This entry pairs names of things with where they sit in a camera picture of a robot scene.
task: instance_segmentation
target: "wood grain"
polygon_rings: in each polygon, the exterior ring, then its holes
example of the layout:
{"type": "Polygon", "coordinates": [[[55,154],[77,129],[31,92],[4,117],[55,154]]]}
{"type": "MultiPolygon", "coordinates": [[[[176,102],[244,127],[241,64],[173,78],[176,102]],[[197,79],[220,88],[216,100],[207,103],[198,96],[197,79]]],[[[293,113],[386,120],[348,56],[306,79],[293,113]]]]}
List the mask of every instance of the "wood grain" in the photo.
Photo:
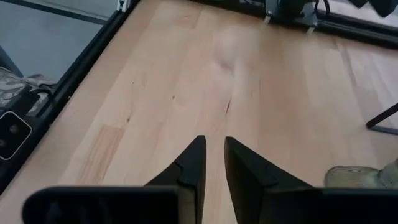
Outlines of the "wood grain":
{"type": "Polygon", "coordinates": [[[382,167],[398,140],[364,124],[398,101],[397,59],[190,1],[143,0],[1,195],[0,216],[20,223],[23,201],[50,185],[144,185],[199,134],[204,223],[236,223],[226,136],[313,185],[332,166],[382,167]]]}

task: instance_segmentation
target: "beige shoe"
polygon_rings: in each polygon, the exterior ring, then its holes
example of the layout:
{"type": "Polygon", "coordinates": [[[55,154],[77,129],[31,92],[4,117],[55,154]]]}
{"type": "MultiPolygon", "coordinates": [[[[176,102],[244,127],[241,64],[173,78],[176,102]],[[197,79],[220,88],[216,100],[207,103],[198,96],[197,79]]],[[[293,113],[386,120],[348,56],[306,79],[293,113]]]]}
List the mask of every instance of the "beige shoe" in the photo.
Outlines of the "beige shoe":
{"type": "Polygon", "coordinates": [[[398,189],[398,160],[383,170],[362,166],[338,166],[325,175],[325,187],[398,189]]]}

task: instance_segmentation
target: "black triangular bracket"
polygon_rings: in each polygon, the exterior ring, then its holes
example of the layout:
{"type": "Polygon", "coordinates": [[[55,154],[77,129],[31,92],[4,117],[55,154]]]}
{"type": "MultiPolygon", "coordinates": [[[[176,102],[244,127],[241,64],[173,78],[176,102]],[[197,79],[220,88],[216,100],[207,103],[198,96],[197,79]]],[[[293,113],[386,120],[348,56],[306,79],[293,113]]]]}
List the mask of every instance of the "black triangular bracket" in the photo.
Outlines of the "black triangular bracket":
{"type": "Polygon", "coordinates": [[[224,159],[238,224],[266,219],[261,216],[269,192],[313,188],[232,137],[225,140],[224,159]]]}
{"type": "Polygon", "coordinates": [[[206,139],[197,136],[163,172],[146,185],[176,185],[195,193],[196,223],[201,223],[206,185],[206,139]]]}

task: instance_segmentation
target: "black mechanism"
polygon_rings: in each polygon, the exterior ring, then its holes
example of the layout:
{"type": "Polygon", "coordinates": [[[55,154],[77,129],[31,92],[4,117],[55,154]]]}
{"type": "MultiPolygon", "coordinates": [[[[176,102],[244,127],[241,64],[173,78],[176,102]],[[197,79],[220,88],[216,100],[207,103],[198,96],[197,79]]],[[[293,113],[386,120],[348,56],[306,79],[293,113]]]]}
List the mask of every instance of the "black mechanism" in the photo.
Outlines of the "black mechanism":
{"type": "Polygon", "coordinates": [[[388,223],[398,190],[315,188],[232,137],[224,147],[226,176],[238,224],[388,223]]]}
{"type": "Polygon", "coordinates": [[[206,139],[198,136],[144,187],[51,187],[31,195],[25,224],[201,224],[206,139]]]}
{"type": "MultiPolygon", "coordinates": [[[[288,27],[315,29],[327,34],[398,49],[398,28],[355,19],[330,12],[329,0],[324,0],[326,11],[317,9],[322,0],[192,0],[195,2],[222,7],[232,11],[260,17],[266,22],[275,22],[288,27]]],[[[350,0],[358,7],[368,1],[350,0]]],[[[382,17],[391,14],[398,0],[369,1],[382,17]]]]}

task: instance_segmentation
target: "black plastic part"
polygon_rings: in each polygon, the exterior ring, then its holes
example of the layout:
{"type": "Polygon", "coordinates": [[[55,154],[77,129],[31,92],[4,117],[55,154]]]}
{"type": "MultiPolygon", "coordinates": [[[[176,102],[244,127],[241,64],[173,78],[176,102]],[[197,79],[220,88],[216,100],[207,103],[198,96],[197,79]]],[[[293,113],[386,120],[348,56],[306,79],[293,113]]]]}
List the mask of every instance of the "black plastic part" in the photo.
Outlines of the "black plastic part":
{"type": "Polygon", "coordinates": [[[261,212],[266,207],[266,201],[263,200],[268,197],[267,191],[313,188],[232,137],[225,140],[224,159],[238,224],[262,223],[261,220],[267,220],[267,217],[261,217],[261,212]]]}
{"type": "Polygon", "coordinates": [[[238,224],[389,223],[398,190],[314,188],[231,137],[226,176],[238,224]]]}
{"type": "Polygon", "coordinates": [[[206,185],[206,139],[197,136],[191,144],[147,185],[177,185],[195,193],[196,224],[201,224],[206,185]]]}
{"type": "Polygon", "coordinates": [[[398,112],[398,103],[391,106],[387,110],[383,111],[381,114],[377,115],[372,120],[368,121],[366,123],[366,127],[372,131],[378,131],[381,133],[398,135],[398,129],[386,128],[386,127],[377,125],[378,123],[380,123],[381,121],[384,121],[385,119],[387,119],[388,117],[390,117],[391,115],[393,115],[396,112],[398,112]]]}
{"type": "Polygon", "coordinates": [[[31,195],[25,224],[179,222],[179,189],[162,187],[50,187],[31,195]]]}

